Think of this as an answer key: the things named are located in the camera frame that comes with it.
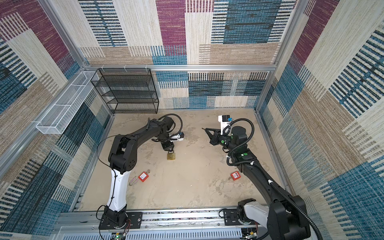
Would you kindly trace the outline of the brass padlock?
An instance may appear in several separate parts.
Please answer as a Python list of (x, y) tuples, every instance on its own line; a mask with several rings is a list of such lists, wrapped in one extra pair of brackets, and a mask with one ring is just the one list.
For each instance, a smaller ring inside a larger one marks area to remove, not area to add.
[(168, 161), (173, 161), (176, 159), (176, 154), (174, 151), (168, 151), (167, 153), (167, 160)]

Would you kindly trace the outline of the red padlock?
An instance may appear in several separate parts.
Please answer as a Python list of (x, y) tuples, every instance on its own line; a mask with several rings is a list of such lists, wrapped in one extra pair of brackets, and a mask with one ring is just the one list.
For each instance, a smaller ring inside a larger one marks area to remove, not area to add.
[(241, 175), (238, 171), (231, 173), (231, 178), (233, 181), (236, 181), (241, 178)]
[(149, 177), (150, 172), (150, 170), (147, 170), (146, 172), (142, 172), (139, 176), (134, 177), (130, 180), (129, 186), (135, 185), (138, 181), (144, 182)]

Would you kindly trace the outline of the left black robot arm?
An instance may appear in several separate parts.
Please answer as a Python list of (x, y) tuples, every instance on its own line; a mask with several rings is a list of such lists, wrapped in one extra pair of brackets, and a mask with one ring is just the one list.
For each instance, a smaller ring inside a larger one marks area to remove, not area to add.
[(112, 182), (110, 197), (106, 204), (102, 221), (109, 221), (115, 228), (122, 228), (128, 217), (126, 215), (126, 193), (131, 171), (138, 161), (138, 148), (145, 142), (154, 139), (161, 143), (164, 151), (174, 151), (173, 139), (170, 132), (175, 122), (169, 116), (160, 119), (149, 119), (139, 130), (127, 134), (116, 135), (108, 156)]

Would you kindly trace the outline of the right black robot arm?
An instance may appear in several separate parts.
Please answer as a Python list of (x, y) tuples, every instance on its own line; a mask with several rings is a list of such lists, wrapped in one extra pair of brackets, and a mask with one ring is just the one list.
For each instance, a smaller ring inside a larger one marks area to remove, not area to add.
[(303, 240), (311, 236), (309, 221), (304, 217), (306, 205), (302, 198), (293, 197), (280, 187), (264, 170), (257, 157), (248, 148), (248, 135), (241, 126), (224, 135), (220, 129), (204, 129), (213, 146), (221, 145), (228, 153), (229, 162), (236, 165), (243, 175), (256, 186), (268, 207), (258, 207), (256, 200), (239, 202), (238, 212), (242, 221), (255, 221), (268, 230), (273, 240)]

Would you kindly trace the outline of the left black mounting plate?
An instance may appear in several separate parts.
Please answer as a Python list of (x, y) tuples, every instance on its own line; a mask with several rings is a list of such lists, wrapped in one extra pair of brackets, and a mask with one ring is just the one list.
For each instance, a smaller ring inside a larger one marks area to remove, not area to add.
[(114, 223), (108, 217), (102, 217), (99, 230), (128, 230), (139, 229), (142, 224), (143, 212), (126, 212), (122, 223)]

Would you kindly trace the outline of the black mounting plate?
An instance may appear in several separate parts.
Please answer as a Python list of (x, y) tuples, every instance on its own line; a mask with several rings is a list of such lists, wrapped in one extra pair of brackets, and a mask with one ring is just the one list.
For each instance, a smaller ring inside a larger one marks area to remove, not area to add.
[(240, 208), (221, 209), (219, 211), (219, 216), (224, 219), (226, 226), (249, 225), (251, 222), (246, 218), (244, 211)]
[(126, 212), (122, 223), (114, 223), (108, 217), (102, 217), (99, 230), (128, 230), (139, 229), (142, 224), (143, 212)]

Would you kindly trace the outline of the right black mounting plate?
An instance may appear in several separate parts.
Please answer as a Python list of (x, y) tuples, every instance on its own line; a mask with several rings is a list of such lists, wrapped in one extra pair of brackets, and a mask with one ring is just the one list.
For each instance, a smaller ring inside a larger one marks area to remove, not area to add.
[(221, 209), (219, 211), (219, 216), (224, 219), (226, 226), (249, 225), (251, 222), (246, 218), (244, 211), (240, 208)]

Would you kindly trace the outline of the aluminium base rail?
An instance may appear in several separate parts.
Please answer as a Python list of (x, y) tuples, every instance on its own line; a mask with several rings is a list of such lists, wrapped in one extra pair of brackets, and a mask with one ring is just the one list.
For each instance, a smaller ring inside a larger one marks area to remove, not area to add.
[(226, 226), (221, 209), (235, 207), (132, 210), (143, 212), (139, 229), (99, 230), (96, 212), (63, 213), (52, 240), (269, 240), (268, 230), (257, 222)]

